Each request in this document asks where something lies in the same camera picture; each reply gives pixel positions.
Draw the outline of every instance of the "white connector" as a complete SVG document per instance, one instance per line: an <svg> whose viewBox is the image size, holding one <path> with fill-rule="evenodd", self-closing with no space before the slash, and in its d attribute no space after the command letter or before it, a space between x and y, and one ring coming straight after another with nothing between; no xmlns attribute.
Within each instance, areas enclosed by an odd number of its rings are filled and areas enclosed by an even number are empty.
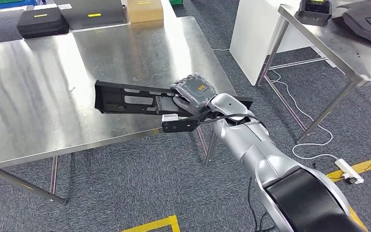
<svg viewBox="0 0 371 232"><path fill-rule="evenodd" d="M171 122L171 121L178 121L178 114L169 114L169 115L163 115L161 118L162 122Z"/></svg>
<svg viewBox="0 0 371 232"><path fill-rule="evenodd" d="M335 164L342 170L345 179L349 178L354 184L363 183L363 178L345 160L338 159Z"/></svg>

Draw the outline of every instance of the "gray carpet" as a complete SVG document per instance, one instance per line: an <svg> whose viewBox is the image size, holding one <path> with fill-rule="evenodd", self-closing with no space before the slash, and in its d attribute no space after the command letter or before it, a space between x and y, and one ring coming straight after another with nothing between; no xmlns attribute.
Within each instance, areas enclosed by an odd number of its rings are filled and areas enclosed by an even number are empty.
<svg viewBox="0 0 371 232"><path fill-rule="evenodd" d="M174 9L177 16L194 16L211 46L225 49L237 7L237 0L185 0ZM18 39L16 14L0 13L0 41ZM14 25L9 27L7 21ZM251 110L266 124L278 147L292 156L290 149L301 131L271 89L251 86L229 52L216 55L237 93L255 99ZM275 64L315 56L312 50L301 49L279 54ZM279 73L299 105L313 117L346 82L340 71L324 62ZM331 153L350 164L370 160L371 87L350 94L322 125L334 134L332 143L298 149L298 153ZM208 138L209 127L203 131ZM317 130L307 141L327 139L326 133ZM205 168L203 161L196 133L160 134L61 156L57 193L69 203L59 206L0 181L0 231L121 231L170 215L177 215L182 232L253 231L246 170L221 143L211 167ZM324 173L337 170L331 158L300 162L314 164ZM49 188L50 166L51 160L45 159L5 170ZM371 231L371 171L364 177L365 184L338 182L338 186ZM252 201L261 215L264 209L254 189Z"/></svg>

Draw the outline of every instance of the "green bin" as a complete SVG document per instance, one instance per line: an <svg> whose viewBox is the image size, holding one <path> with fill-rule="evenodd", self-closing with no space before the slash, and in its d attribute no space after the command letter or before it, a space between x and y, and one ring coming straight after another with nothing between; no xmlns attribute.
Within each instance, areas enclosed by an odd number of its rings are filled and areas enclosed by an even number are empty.
<svg viewBox="0 0 371 232"><path fill-rule="evenodd" d="M0 4L18 2L18 1L24 1L24 0L0 0Z"/></svg>
<svg viewBox="0 0 371 232"><path fill-rule="evenodd" d="M175 5L183 5L183 0L170 0L170 4L172 6L175 6Z"/></svg>

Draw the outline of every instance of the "white cable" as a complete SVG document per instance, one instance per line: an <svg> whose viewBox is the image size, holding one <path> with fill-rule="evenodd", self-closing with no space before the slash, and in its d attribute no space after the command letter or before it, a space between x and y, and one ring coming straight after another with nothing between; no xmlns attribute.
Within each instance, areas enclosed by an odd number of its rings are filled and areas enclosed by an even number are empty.
<svg viewBox="0 0 371 232"><path fill-rule="evenodd" d="M308 117L308 118L313 122L314 119L313 119L311 116L309 116L307 113L303 112L303 111L298 107L297 101L295 100L295 98L294 98L294 97L291 95L291 93L289 92L288 84L286 84L286 83L284 83L284 82L282 82L282 81L279 81L279 80L281 79L281 75L280 75L279 73L277 73L276 71L274 71L274 70L272 70L272 71L273 71L275 74L277 74L277 75L279 76L279 78L278 78L277 80L275 80L275 81L271 81L271 82L272 82L272 83L280 83L280 84L285 85L285 87L286 87L286 91L287 91L288 95L291 97L291 99L294 101L295 107L296 107L296 108L297 108L301 113L303 113L305 116L307 116L307 117ZM294 154L294 156L296 156L296 157L298 157L298 158L300 158L300 159L303 159L303 160L304 160L304 159L305 159L305 160L312 160L312 159L315 159L315 158L318 158L318 157L321 157L321 156L330 156L330 157L333 157L333 158L335 158L336 160L338 160L338 158L337 158L336 156L331 155L331 154L322 154L322 155L317 155L317 156L310 157L310 158L305 158L305 157L301 157L301 156L299 156L299 155L297 155L297 154L295 153L295 148L298 147L298 146L305 146L305 145L325 146L325 145L329 144L330 141L332 141L332 139L333 139L333 135L332 135L332 133L331 133L330 131L328 131L327 129L323 128L322 126L319 126L319 125L318 125L318 127L321 128L321 129L323 129L324 131L328 132L329 135L330 135L330 139L329 139L326 143L324 143L324 144L311 144L311 143L308 143L308 144L297 144L297 145L295 145L295 146L292 148L292 153Z"/></svg>
<svg viewBox="0 0 371 232"><path fill-rule="evenodd" d="M221 51L221 52L224 52L224 51L228 51L229 49L213 49L213 51Z"/></svg>

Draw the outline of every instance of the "metal frame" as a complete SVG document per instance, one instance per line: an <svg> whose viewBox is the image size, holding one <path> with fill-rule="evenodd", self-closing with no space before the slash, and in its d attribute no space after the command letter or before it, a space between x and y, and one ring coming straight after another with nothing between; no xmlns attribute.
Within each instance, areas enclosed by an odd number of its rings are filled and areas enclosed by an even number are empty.
<svg viewBox="0 0 371 232"><path fill-rule="evenodd" d="M197 133L200 138L202 148L205 154L205 167L210 166L211 159L213 158L214 149L217 144L217 135L214 133L214 128L211 130L211 140L207 149L207 143L205 142L204 135L202 134L201 128L197 127Z"/></svg>
<svg viewBox="0 0 371 232"><path fill-rule="evenodd" d="M39 195L41 197L44 197L46 199L49 199L50 201L52 202L56 202L56 203L59 203L59 204L65 204L66 203L66 200L63 199L63 198L60 198L58 196L55 195L55 192L54 192L54 188L53 188L53 193L52 192L48 192L36 185L33 185L17 176L14 176L10 173L7 173L5 172L4 170L0 169L0 179L3 180L3 181L6 181L14 186L18 186L18 187L21 187L22 189L25 189L29 192L32 192L36 195Z"/></svg>
<svg viewBox="0 0 371 232"><path fill-rule="evenodd" d="M207 144L204 140L204 136L202 134L202 131L200 127L197 128L197 133L199 135L199 138L201 140L202 148L204 150L204 154L206 156L205 159L205 166L208 167L211 162L211 158L213 157L215 145L217 142L217 136L214 133L214 130L212 130L211 135L211 141L210 145L207 149ZM56 195L56 180L57 180L57 164L58 164L58 158L59 156L53 157L52 161L52 170L50 174L50 188L49 191L46 191L36 185L33 185L29 183L28 181L25 181L15 175L12 175L8 172L5 172L4 170L0 169L0 179L8 182L14 186L20 187L24 190L27 190L29 192L32 192L38 196L41 196L43 198L49 199L51 202L56 202L58 204L66 204L66 200Z"/></svg>
<svg viewBox="0 0 371 232"><path fill-rule="evenodd" d="M278 37L276 39L275 45L272 48L271 54L265 64L264 70L258 80L258 85L261 86L262 81L265 79L267 83L271 86L271 89L275 92L275 94L278 96L280 101L284 104L285 108L289 111L289 113L293 116L295 119L296 123L301 127L301 129L304 131L304 133L299 137L297 142L301 142L303 139L305 139L308 135L311 134L311 132L321 123L326 116L332 112L332 110L344 99L344 97L349 94L354 88L357 87L357 84L355 84L352 81L348 81L346 86L343 88L343 90L335 97L335 99L329 104L327 108L316 118L316 120L310 125L310 127L306 127L303 122L299 119L298 115L295 113L295 111L292 109L292 107L288 104L288 102L285 100L285 98L282 96L282 94L278 91L276 86L272 83L272 81L269 79L267 76L268 70L276 70L276 69L281 69L281 68L286 68L286 67L291 67L291 66L296 66L296 65L301 65L301 64L307 64L307 63L312 63L312 62L317 62L317 61L323 61L323 60L328 60L327 57L321 57L321 58L315 58L315 59L310 59L310 60L305 60L305 61L299 61L299 62L294 62L294 63L289 63L289 64L283 64L283 65L277 65L271 67L271 63L273 59L275 58L275 54L278 51L279 45L281 44L281 41L285 35L286 29L289 26L289 22L283 18L283 25L282 29L278 34Z"/></svg>

